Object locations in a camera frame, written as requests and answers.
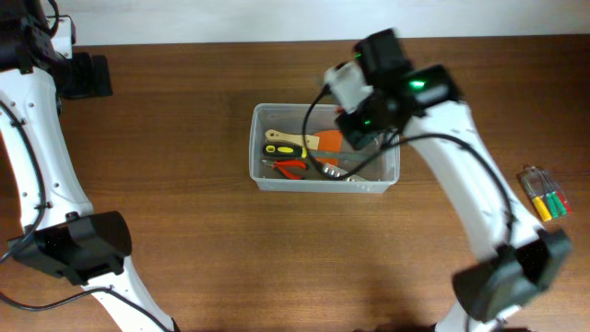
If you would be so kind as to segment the metal file yellow black handle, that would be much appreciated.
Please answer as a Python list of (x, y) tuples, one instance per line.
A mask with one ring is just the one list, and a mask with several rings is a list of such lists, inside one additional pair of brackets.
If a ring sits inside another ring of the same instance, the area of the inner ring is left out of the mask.
[[(265, 144), (263, 146), (263, 154), (268, 157), (278, 158), (308, 158), (309, 153), (306, 148), (299, 146), (288, 146), (288, 145), (276, 145), (276, 144)], [(364, 161), (370, 157), (370, 155), (363, 155), (360, 153), (350, 152), (325, 152), (316, 151), (313, 153), (315, 158), (324, 159), (337, 159), (337, 160), (352, 160), (352, 161)]]

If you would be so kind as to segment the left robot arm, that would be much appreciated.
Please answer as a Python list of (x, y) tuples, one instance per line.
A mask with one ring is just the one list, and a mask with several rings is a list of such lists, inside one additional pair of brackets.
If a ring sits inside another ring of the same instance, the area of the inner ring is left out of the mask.
[(124, 217), (96, 212), (83, 191), (59, 122), (63, 101), (112, 94), (107, 59), (74, 52), (72, 18), (43, 8), (1, 5), (1, 136), (23, 230), (6, 257), (78, 286), (123, 331), (174, 331), (136, 272)]

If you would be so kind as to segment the small red handled cutters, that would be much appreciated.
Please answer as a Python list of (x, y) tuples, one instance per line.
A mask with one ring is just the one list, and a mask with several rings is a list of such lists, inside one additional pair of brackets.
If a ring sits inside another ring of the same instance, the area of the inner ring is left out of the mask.
[(279, 172), (289, 180), (303, 180), (300, 171), (307, 171), (308, 166), (300, 160), (262, 160), (262, 164)]

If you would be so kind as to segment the orange scraper wooden handle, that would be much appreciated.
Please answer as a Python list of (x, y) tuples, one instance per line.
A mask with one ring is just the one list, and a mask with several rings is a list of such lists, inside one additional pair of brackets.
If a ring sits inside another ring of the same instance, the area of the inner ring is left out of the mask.
[(273, 157), (287, 157), (287, 154), (278, 152), (278, 145), (282, 145), (283, 152), (292, 151), (294, 147), (304, 147), (307, 144), (309, 150), (322, 152), (339, 152), (342, 148), (343, 137), (336, 129), (329, 129), (307, 134), (302, 138), (302, 134), (287, 134), (275, 129), (269, 129), (265, 132), (266, 142), (263, 145), (263, 153)]

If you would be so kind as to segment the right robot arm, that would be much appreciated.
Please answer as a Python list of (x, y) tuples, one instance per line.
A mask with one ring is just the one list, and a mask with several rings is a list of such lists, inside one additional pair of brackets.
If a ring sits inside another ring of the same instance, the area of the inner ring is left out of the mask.
[(324, 73), (341, 108), (336, 125), (354, 149), (392, 131), (425, 160), (453, 205), (477, 263), (455, 273), (455, 304), (438, 331), (503, 331), (546, 292), (572, 251), (547, 230), (502, 176), (471, 110), (442, 65), (417, 69), (393, 30), (357, 42), (351, 61)]

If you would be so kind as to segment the socket set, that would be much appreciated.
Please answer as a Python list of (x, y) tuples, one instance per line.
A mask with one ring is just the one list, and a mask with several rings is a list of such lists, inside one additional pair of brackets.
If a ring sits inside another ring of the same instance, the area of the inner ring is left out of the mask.
[(352, 174), (346, 177), (348, 172), (337, 167), (331, 163), (324, 163), (322, 165), (322, 174), (328, 180), (338, 180), (338, 181), (345, 181), (345, 182), (367, 182), (367, 179), (362, 178), (356, 174)]

